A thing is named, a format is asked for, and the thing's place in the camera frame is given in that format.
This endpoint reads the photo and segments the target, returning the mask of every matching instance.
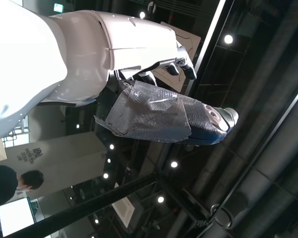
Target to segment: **poster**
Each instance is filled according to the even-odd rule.
[[[183,31],[179,28],[176,28],[164,22],[161,22],[161,24],[164,26],[170,27],[172,30],[174,30],[177,41],[185,47],[190,59],[193,60],[194,55],[199,46],[199,43],[201,41],[201,37],[193,35],[189,32]],[[163,81],[164,83],[166,83],[167,85],[175,89],[176,91],[180,92],[185,81],[185,75],[181,68],[178,67],[178,70],[180,73],[178,76],[170,75],[163,68],[155,69],[152,72],[155,75],[155,77],[157,77],[158,79],[160,79],[161,81]]]

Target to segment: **white wall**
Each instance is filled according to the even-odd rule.
[[[37,106],[29,115],[30,143],[66,135],[60,106]]]

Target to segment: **black hair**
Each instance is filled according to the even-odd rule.
[[[23,184],[38,189],[44,182],[43,174],[38,170],[32,170],[21,175]]]

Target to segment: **white robot body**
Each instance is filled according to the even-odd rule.
[[[122,70],[131,77],[177,55],[173,30],[139,18],[88,10],[42,18],[59,25],[65,37],[68,69],[67,77],[47,97],[49,100],[95,98],[106,86],[110,70]]]
[[[175,59],[173,30],[139,18],[77,11],[38,16],[8,0],[0,13],[0,138],[38,103],[95,98],[110,70],[127,78]]]

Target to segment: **person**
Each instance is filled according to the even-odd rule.
[[[12,168],[0,165],[0,206],[9,201],[16,191],[38,189],[43,182],[44,176],[38,170],[18,176]]]

